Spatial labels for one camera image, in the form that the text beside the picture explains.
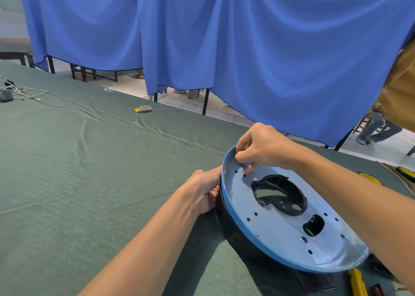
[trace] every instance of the green tablecloth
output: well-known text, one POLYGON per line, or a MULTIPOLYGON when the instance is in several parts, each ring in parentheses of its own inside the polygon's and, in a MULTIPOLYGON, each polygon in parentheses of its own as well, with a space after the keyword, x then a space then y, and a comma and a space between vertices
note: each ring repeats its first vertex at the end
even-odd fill
MULTIPOLYGON (((50 91, 0 104, 0 295, 78 293, 194 170, 221 164, 247 130, 7 61, 0 75, 50 91), (134 111, 149 103, 152 112, 134 111)), ((375 162, 310 147, 407 193, 375 162)), ((325 295, 350 294, 341 278, 325 295)), ((211 212, 197 221, 165 291, 193 294, 302 293, 289 271, 244 262, 211 212)))

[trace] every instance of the person's left hand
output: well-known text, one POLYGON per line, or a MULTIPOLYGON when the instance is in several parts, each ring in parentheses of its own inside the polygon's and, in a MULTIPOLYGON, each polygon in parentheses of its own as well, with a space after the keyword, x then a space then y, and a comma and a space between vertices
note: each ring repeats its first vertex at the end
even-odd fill
POLYGON ((222 166, 207 172, 197 170, 182 186, 186 193, 193 197, 193 208, 198 215, 209 212, 215 207, 221 174, 222 166))

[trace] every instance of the white tile floor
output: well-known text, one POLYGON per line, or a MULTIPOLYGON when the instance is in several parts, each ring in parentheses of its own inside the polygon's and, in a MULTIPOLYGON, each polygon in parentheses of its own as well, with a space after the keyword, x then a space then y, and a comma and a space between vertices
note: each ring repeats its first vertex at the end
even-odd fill
MULTIPOLYGON (((56 74, 71 78, 69 64, 57 59, 54 59, 56 74)), ((114 77, 113 72, 98 72, 98 74, 108 77, 114 77)), ((147 95, 146 84, 144 80, 132 78, 135 71, 122 71, 118 77, 118 83, 113 81, 98 78, 93 80, 91 75, 88 75, 88 83, 100 85, 102 87, 111 87, 116 91, 127 93, 133 96, 142 98, 149 98, 147 95)), ((76 73, 77 79, 81 80, 80 73, 76 73)), ((187 94, 176 94, 172 88, 167 89, 167 94, 159 94, 158 101, 167 105, 179 107, 185 110, 190 110, 195 113, 202 113, 203 103, 205 100, 205 91, 200 92, 199 98, 188 99, 187 94)), ((233 123, 238 123, 250 127, 254 124, 252 120, 242 116, 229 106, 227 106, 220 98, 210 93, 206 115, 226 120, 233 123)), ((308 142, 314 145, 323 145, 319 142, 310 141, 293 135, 290 138, 308 142)), ((341 152, 371 159, 374 161, 386 162, 395 166, 403 166, 411 170, 415 170, 415 153, 412 156, 407 156, 406 153, 415 145, 415 133, 404 130, 401 133, 375 145, 362 146, 355 141, 356 134, 352 134, 346 140, 341 152)))

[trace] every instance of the gray pants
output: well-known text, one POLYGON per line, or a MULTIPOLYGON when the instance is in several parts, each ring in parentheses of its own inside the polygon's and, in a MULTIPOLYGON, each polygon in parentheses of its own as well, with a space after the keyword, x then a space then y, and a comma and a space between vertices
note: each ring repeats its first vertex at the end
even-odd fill
POLYGON ((371 138, 375 142, 381 142, 402 131, 401 127, 395 125, 391 121, 386 120, 385 117, 378 111, 372 111, 368 115, 368 118, 372 120, 371 124, 364 128, 363 131, 358 135, 358 138, 362 141, 367 142, 368 138, 371 138), (376 133, 375 135, 373 134, 377 128, 384 126, 388 126, 390 129, 376 133))

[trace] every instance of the blue curtain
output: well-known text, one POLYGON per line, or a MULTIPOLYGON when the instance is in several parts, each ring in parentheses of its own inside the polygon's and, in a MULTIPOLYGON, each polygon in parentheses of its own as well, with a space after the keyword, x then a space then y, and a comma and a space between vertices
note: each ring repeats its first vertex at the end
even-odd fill
POLYGON ((23 0, 35 60, 144 67, 148 94, 210 90, 334 146, 371 107, 415 0, 23 0))

